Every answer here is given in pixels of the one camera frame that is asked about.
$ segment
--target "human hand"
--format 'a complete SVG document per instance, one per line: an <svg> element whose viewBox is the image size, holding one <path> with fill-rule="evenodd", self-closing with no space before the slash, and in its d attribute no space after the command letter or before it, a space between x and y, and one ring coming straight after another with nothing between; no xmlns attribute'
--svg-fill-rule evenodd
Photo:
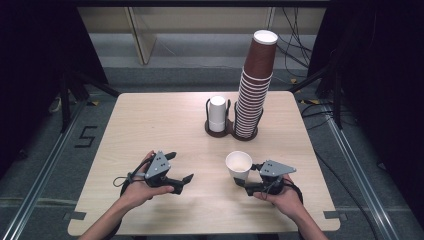
<svg viewBox="0 0 424 240"><path fill-rule="evenodd" d="M150 158L155 152L152 150L147 153L146 157L144 157L143 161ZM138 173L142 173L146 170L149 163L144 164ZM142 205L147 200L152 199L156 195L162 195L165 193L170 193L174 191L172 186L162 186L157 188L149 187L144 181L142 177L135 176L133 178L134 182L129 184L125 192L122 194L119 201L123 201L129 209L135 208L137 206Z"/></svg>
<svg viewBox="0 0 424 240"><path fill-rule="evenodd" d="M285 181L285 183L289 183L289 181L292 180L288 174L284 174L283 181ZM291 187L285 186L277 195L255 192L253 193L253 196L272 203L281 213L287 215L291 219L299 215L301 211L306 211L299 199L299 196L297 195L297 192Z"/></svg>

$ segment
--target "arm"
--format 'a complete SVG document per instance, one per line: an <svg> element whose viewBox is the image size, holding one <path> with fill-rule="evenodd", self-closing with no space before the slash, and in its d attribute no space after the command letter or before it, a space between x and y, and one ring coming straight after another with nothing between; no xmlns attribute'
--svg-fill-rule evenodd
<svg viewBox="0 0 424 240"><path fill-rule="evenodd" d="M288 175L284 175L284 178L291 180ZM306 208L300 202L296 191L292 188L284 187L283 191L278 195L265 195L255 192L253 196L274 204L281 213L287 215L296 223L299 232L305 239L328 239L311 215L309 215Z"/></svg>
<svg viewBox="0 0 424 240"><path fill-rule="evenodd" d="M153 151L150 151L144 159L149 158L153 153ZM147 165L144 165L139 172L143 172L146 167ZM134 177L134 180L141 180L141 178ZM121 221L128 211L142 205L156 195L162 195L172 191L174 191L174 188L171 186L150 188L145 182L135 181L131 183L124 194L79 239L104 238L118 225L119 221Z"/></svg>

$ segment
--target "paper cup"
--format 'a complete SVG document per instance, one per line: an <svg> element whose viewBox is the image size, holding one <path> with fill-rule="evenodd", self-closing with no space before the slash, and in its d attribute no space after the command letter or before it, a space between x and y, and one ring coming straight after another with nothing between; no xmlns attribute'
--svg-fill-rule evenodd
<svg viewBox="0 0 424 240"><path fill-rule="evenodd" d="M209 129L213 132L222 132L225 129L225 98L214 96L209 103Z"/></svg>
<svg viewBox="0 0 424 240"><path fill-rule="evenodd" d="M246 180L252 167L252 158L249 154L241 151L234 151L228 154L225 159L231 177Z"/></svg>

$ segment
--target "gray carpet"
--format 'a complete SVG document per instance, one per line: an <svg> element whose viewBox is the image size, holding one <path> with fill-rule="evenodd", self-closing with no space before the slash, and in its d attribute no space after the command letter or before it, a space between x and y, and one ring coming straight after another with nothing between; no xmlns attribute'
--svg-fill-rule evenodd
<svg viewBox="0 0 424 240"><path fill-rule="evenodd" d="M238 69L106 68L105 72L110 85L121 92L237 91L240 79L240 70ZM297 71L296 74L305 75L306 72ZM290 88L288 83L293 77L289 73L284 70L276 70L274 76L279 79L272 80L271 91ZM313 94L316 85L317 83L314 83L302 89L295 94L295 98L299 101L316 99ZM99 101L99 104L89 104L83 109L20 239L75 239L67 234L69 220L65 218L65 215L72 212L76 205L116 100L92 86L87 86L87 89L92 93L90 100ZM309 105L299 103L298 106L299 111L302 111ZM423 230L417 224L390 176L377 167L378 157L363 135L360 126L355 123L354 116L349 112L347 106L348 104L343 104L342 108L344 134L348 137L375 192L395 224L400 239L424 239ZM320 111L322 111L320 106L314 106L309 108L305 115ZM357 198L372 220L379 239L382 239L326 121L324 114L304 118L312 145L342 179L352 195ZM95 136L92 145L89 148L76 148L76 145L89 143L87 139L80 139L81 132L87 126L95 127L86 130L90 136ZM0 233L4 234L22 198L31 188L57 140L60 129L60 112L46 116L37 134L26 148L28 158L15 161L5 177L1 179ZM341 221L341 228L336 232L326 233L327 236L331 239L374 239L370 226L352 198L322 162L320 162L320 166L336 209L339 214L346 217ZM279 235L280 239L299 239L297 233L281 233Z"/></svg>

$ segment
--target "wooden table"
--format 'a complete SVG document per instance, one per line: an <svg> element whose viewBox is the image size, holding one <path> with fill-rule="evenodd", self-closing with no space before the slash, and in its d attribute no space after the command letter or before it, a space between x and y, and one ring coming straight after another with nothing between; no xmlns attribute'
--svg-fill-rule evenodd
<svg viewBox="0 0 424 240"><path fill-rule="evenodd" d="M238 98L238 92L122 94L75 209L86 216L71 220L69 233L81 235L112 205L120 192L113 180L133 171L150 150L177 152L168 177L181 180L194 173L194 178L181 195L157 196L130 211L118 234L297 231L270 203L248 197L235 185L225 166L226 156L235 150L250 154L254 163L272 159L297 168L290 176L303 192L305 207L322 230L337 230L339 220L323 214L335 208L292 93L268 93L259 133L247 142L205 132L205 103L215 95L233 105ZM234 121L233 108L229 118ZM251 171L249 180L259 181L259 173Z"/></svg>

